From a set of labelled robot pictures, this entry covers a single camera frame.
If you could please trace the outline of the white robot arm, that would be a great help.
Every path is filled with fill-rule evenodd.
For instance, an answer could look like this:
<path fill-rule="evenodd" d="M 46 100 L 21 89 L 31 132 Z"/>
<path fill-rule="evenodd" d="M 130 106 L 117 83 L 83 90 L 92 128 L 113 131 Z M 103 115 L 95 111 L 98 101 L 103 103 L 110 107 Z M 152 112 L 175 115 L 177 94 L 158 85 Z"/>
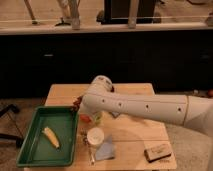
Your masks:
<path fill-rule="evenodd" d="M 112 81 L 98 75 L 83 94 L 79 111 L 94 118 L 99 111 L 117 112 L 181 125 L 212 139 L 208 171 L 213 171 L 213 99 L 189 95 L 134 95 L 113 92 Z"/>

